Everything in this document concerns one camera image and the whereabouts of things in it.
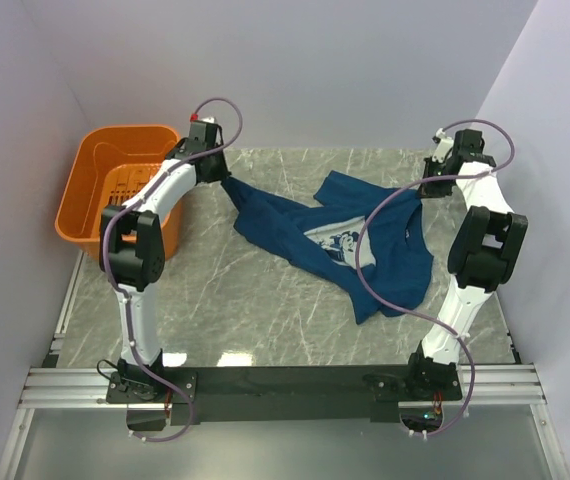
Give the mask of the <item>blue Mickey Mouse t-shirt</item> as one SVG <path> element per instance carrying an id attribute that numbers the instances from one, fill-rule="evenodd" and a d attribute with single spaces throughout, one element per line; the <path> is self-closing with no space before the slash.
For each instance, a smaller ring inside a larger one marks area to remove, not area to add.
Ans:
<path id="1" fill-rule="evenodd" d="M 350 297 L 355 321 L 387 317 L 423 302 L 433 257 L 422 229 L 422 202 L 332 171 L 308 207 L 228 177 L 222 187 L 238 211 L 234 227 L 248 242 L 325 279 Z"/>

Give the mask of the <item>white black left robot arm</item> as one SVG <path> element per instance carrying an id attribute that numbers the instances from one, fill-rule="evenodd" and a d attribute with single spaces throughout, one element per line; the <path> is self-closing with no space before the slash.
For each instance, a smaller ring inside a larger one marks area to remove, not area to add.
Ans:
<path id="1" fill-rule="evenodd" d="M 188 136 L 166 154 L 157 173 L 122 205 L 101 214 L 100 267 L 116 294 L 122 349 L 111 388 L 140 402 L 190 401 L 163 365 L 156 328 L 156 282 L 166 261 L 162 222 L 200 183 L 229 175 L 222 127 L 215 118 L 191 119 Z"/>

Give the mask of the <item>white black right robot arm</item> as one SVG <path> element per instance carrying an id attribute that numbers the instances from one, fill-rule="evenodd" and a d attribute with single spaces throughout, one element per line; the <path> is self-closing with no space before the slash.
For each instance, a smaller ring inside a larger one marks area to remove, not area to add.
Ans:
<path id="1" fill-rule="evenodd" d="M 410 356 L 404 387 L 412 400 L 462 397 L 458 361 L 465 336 L 481 307 L 514 271 L 528 229 L 526 216 L 507 203 L 496 175 L 498 165 L 484 153 L 478 130 L 463 129 L 433 137 L 432 156 L 423 177 L 434 182 L 419 188 L 423 198 L 442 198 L 457 188 L 465 218 L 447 259 L 450 282 L 437 320 Z"/>

